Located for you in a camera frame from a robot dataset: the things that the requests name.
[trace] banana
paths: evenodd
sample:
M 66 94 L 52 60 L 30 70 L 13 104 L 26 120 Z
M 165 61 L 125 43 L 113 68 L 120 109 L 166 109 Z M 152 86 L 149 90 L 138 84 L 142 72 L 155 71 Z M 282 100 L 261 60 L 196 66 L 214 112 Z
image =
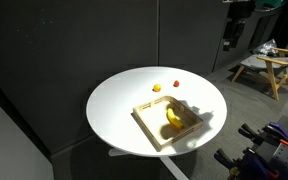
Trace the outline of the banana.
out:
M 167 119 L 176 130 L 180 131 L 184 128 L 184 125 L 177 119 L 172 108 L 167 109 Z

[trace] table top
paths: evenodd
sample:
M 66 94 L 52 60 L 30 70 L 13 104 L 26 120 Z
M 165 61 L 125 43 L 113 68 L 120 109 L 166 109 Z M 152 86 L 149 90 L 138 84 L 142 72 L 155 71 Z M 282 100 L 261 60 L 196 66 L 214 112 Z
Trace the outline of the table top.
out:
M 173 87 L 178 80 L 179 87 Z M 153 86 L 161 85 L 160 92 Z M 191 109 L 203 125 L 160 152 L 156 151 L 136 120 L 133 108 L 169 95 Z M 86 114 L 94 132 L 112 147 L 139 156 L 161 157 L 188 153 L 215 137 L 227 115 L 220 91 L 206 79 L 176 68 L 143 67 L 116 74 L 90 95 Z

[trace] wooden tray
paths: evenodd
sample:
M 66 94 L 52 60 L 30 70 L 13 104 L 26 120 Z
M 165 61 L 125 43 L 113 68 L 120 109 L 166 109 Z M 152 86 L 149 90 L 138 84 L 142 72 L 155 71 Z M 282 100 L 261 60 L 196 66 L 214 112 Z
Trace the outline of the wooden tray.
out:
M 176 131 L 167 119 L 167 108 L 174 108 L 174 114 L 184 128 Z M 202 127 L 203 120 L 171 96 L 163 96 L 152 102 L 133 108 L 135 120 L 159 152 L 185 135 Z

